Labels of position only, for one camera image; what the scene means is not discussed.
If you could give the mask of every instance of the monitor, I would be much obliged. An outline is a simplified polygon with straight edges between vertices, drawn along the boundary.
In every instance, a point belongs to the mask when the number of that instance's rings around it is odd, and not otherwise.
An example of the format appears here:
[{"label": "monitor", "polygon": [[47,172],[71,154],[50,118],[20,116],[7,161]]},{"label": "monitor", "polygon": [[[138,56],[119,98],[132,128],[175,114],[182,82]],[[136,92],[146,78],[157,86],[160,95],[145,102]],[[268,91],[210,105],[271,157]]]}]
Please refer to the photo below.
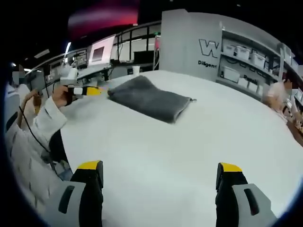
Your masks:
[{"label": "monitor", "polygon": [[110,62],[115,36],[116,35],[113,35],[93,43],[89,55],[88,66],[108,64]]}]

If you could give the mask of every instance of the letter w logo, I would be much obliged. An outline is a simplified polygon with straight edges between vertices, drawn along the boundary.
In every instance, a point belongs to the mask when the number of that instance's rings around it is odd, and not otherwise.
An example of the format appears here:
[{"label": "letter w logo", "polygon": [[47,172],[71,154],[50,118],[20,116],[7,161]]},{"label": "letter w logo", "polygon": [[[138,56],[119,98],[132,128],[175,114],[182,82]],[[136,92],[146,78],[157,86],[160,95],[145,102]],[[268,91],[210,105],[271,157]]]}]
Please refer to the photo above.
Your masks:
[{"label": "letter w logo", "polygon": [[216,43],[215,41],[206,42],[205,39],[199,39],[199,43],[200,43],[202,55],[210,56],[210,54],[212,54],[213,58],[218,58],[216,54],[216,50],[219,47],[219,43]]}]

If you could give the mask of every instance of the folded cloth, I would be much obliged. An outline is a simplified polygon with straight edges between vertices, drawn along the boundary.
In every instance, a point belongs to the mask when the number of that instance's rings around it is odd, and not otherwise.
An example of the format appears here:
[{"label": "folded cloth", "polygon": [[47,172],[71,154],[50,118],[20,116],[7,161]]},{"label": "folded cloth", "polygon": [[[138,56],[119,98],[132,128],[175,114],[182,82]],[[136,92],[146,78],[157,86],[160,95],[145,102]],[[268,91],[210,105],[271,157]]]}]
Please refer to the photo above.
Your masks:
[{"label": "folded cloth", "polygon": [[172,123],[192,99],[156,88],[144,76],[108,90],[109,99],[152,118]]}]

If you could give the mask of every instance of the white table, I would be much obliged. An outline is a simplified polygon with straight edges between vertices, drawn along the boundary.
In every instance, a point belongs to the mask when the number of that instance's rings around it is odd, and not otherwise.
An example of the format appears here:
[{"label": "white table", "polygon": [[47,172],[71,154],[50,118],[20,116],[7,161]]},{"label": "white table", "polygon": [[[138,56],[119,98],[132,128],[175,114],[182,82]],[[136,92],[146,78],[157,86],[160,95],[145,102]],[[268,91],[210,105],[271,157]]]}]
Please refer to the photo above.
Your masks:
[{"label": "white table", "polygon": [[[104,163],[105,226],[215,226],[217,164],[242,168],[279,216],[303,173],[303,148],[283,120],[229,87],[167,71],[142,73],[160,89],[196,98],[175,124],[106,99],[62,109],[62,139],[73,171]],[[115,87],[132,75],[108,82]]]}]

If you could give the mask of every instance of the white cup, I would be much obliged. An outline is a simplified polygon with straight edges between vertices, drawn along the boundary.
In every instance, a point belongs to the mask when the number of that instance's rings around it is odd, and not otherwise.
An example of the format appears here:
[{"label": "white cup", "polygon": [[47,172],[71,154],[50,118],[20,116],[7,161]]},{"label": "white cup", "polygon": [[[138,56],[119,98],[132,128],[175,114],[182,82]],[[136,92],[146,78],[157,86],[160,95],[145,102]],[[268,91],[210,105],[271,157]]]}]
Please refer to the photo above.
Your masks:
[{"label": "white cup", "polygon": [[140,66],[133,66],[133,75],[137,77],[140,73]]}]

